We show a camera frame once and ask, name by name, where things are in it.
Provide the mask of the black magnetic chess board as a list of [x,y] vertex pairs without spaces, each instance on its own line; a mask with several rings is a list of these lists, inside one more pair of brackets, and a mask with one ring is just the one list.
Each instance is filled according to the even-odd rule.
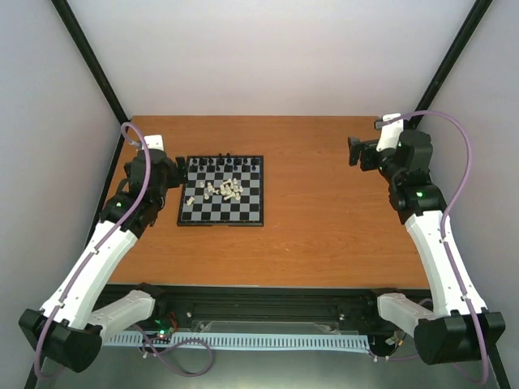
[[[264,224],[264,158],[188,156],[177,226]],[[195,197],[192,204],[187,200]]]

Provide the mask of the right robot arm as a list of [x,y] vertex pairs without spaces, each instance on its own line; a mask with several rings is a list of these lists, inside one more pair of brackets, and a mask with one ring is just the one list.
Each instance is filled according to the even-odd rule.
[[482,360],[503,334],[503,315],[478,295],[453,239],[447,204],[430,176],[431,137],[403,130],[390,143],[348,139],[349,163],[377,170],[389,202],[417,249],[431,290],[432,308],[403,293],[380,293],[379,316],[412,336],[428,365]]

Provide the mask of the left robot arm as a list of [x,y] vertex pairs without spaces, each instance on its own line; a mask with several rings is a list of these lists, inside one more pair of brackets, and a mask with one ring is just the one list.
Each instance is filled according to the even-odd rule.
[[56,292],[39,310],[26,309],[19,327],[36,351],[76,373],[96,359],[104,342],[137,323],[160,326],[169,316],[165,292],[138,284],[124,297],[94,305],[114,269],[155,224],[169,189],[187,182],[187,162],[160,148],[140,150],[125,163],[126,178],[101,211],[91,241]]

